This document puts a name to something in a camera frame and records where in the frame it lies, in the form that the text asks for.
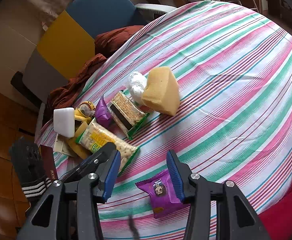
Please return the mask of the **white crumpled paper ball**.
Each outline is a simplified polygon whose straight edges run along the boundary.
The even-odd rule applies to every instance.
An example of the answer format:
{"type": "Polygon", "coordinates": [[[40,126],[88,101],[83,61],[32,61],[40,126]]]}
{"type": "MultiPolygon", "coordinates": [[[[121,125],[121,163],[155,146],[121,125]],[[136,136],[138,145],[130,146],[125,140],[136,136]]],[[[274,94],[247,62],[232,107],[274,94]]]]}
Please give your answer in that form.
{"type": "Polygon", "coordinates": [[[147,78],[140,72],[132,72],[126,83],[126,87],[129,90],[133,100],[139,105],[143,105],[142,94],[147,86],[147,78]]]}

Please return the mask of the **black striped sock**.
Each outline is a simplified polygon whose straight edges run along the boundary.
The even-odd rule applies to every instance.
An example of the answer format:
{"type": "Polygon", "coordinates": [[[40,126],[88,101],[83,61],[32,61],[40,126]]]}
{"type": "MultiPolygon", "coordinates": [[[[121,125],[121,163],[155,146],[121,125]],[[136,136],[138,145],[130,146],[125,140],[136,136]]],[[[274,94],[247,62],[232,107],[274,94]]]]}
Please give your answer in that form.
{"type": "Polygon", "coordinates": [[[9,153],[21,189],[30,205],[35,206],[52,183],[46,175],[39,148],[21,137],[13,143],[9,153]]]}

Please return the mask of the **yellow wedge sponge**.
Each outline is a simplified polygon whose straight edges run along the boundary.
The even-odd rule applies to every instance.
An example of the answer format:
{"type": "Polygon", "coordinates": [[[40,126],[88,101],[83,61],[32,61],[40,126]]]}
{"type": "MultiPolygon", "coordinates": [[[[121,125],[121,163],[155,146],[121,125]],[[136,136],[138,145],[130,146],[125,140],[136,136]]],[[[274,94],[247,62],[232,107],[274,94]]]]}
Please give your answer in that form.
{"type": "Polygon", "coordinates": [[[147,107],[174,116],[180,106],[179,84],[169,67],[152,69],[142,94],[142,102],[147,107]]]}

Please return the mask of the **striped bed sheet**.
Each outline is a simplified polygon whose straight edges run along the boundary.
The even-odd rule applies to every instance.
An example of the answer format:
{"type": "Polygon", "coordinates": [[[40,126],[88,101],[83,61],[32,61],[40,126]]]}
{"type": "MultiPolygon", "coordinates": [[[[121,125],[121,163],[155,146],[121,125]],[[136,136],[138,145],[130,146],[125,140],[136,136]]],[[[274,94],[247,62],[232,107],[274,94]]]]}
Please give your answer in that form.
{"type": "Polygon", "coordinates": [[[76,103],[109,101],[134,72],[167,66],[179,83],[176,115],[150,112],[130,141],[138,154],[100,205],[105,239],[182,239],[188,209],[154,218],[136,183],[166,168],[174,150],[207,180],[234,181],[257,213],[292,183],[292,36],[265,16],[205,1],[147,24],[87,81],[76,103]]]}

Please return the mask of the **small purple folded packet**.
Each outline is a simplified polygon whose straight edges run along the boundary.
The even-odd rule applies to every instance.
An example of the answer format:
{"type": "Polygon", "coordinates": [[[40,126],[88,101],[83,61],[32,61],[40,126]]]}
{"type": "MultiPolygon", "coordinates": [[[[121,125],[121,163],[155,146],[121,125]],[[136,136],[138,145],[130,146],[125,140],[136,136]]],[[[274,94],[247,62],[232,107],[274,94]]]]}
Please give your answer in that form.
{"type": "Polygon", "coordinates": [[[104,128],[109,128],[112,122],[112,116],[108,110],[108,107],[105,103],[104,96],[101,96],[96,109],[95,109],[95,119],[98,124],[104,128]]]}

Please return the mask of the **brown cardboard storage box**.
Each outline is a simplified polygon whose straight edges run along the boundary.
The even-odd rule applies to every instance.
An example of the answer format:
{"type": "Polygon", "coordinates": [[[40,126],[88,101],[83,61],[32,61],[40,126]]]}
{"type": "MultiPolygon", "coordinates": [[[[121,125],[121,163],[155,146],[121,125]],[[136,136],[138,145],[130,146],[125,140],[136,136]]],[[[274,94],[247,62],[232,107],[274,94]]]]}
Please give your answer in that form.
{"type": "Polygon", "coordinates": [[[40,145],[39,150],[42,156],[43,166],[46,175],[51,181],[57,180],[58,175],[53,157],[53,149],[49,146],[40,145]]]}

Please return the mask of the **yellow plush toy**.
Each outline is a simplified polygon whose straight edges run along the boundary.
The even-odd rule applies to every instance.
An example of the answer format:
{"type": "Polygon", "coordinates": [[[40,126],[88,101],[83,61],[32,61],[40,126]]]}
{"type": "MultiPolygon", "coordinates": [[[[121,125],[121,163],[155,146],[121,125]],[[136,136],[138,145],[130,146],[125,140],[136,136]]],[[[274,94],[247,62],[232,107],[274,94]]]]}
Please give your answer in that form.
{"type": "Polygon", "coordinates": [[[68,139],[66,142],[73,152],[78,155],[81,159],[86,159],[91,155],[91,152],[77,143],[77,138],[79,138],[83,132],[88,127],[89,123],[94,117],[95,106],[90,101],[82,102],[74,110],[74,137],[68,139]]]}

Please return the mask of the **white text carton box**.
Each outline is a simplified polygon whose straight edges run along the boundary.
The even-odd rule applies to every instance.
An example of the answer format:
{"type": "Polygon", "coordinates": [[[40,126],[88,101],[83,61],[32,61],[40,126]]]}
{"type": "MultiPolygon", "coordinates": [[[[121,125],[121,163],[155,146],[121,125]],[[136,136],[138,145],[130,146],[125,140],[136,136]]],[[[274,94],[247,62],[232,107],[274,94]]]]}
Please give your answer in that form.
{"type": "Polygon", "coordinates": [[[58,153],[62,153],[64,155],[68,155],[70,157],[75,156],[75,153],[68,145],[66,138],[60,134],[56,135],[55,143],[53,145],[53,151],[58,152],[58,153]]]}

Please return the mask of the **white melamine sponge block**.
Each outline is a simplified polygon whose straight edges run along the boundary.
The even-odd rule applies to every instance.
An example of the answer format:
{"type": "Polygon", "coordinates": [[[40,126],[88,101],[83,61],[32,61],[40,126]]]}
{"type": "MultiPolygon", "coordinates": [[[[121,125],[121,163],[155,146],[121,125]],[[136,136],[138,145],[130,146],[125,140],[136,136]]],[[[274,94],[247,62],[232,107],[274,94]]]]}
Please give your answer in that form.
{"type": "Polygon", "coordinates": [[[66,107],[53,111],[53,129],[66,138],[74,137],[74,108],[66,107]]]}

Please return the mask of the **yellow rice cracker bag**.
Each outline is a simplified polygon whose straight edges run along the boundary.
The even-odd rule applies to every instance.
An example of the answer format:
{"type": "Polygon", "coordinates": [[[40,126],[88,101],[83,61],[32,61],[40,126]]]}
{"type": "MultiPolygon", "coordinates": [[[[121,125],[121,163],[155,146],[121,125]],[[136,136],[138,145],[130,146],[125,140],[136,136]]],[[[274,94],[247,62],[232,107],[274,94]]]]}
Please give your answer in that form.
{"type": "Polygon", "coordinates": [[[76,138],[75,142],[89,150],[91,153],[96,153],[107,142],[112,142],[121,154],[121,164],[119,167],[118,176],[124,172],[126,167],[132,162],[135,155],[139,152],[138,146],[133,146],[120,139],[117,135],[100,125],[95,118],[76,138]]]}

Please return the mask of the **rust red blanket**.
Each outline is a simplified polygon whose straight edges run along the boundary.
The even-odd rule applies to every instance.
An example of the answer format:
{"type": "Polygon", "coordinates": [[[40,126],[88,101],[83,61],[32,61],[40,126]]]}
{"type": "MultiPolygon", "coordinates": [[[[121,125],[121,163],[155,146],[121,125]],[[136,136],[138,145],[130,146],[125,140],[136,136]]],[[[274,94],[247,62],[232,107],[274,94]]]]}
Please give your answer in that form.
{"type": "Polygon", "coordinates": [[[96,55],[85,62],[79,74],[71,78],[67,85],[51,91],[46,108],[50,111],[71,107],[83,90],[87,80],[112,56],[129,38],[143,28],[132,25],[99,34],[95,40],[96,55]]]}

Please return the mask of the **purple snack packet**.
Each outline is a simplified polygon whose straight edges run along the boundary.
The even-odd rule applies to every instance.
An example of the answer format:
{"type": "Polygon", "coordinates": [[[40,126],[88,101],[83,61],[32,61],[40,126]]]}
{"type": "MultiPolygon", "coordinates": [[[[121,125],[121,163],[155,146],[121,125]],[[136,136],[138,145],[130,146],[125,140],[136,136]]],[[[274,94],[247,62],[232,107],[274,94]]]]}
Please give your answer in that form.
{"type": "Polygon", "coordinates": [[[155,219],[162,218],[189,206],[182,204],[179,198],[177,198],[167,169],[159,172],[152,178],[137,182],[136,186],[149,195],[155,219]]]}

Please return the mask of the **green cracker snack pack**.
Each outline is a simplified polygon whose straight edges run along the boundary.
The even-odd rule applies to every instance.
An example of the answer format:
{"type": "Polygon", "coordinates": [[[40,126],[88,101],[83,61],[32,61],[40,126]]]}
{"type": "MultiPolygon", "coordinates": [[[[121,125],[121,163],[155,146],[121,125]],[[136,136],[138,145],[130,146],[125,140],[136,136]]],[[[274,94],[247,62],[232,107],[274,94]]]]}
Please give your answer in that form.
{"type": "Polygon", "coordinates": [[[115,123],[130,140],[150,115],[140,110],[122,91],[115,94],[107,107],[115,123]]]}

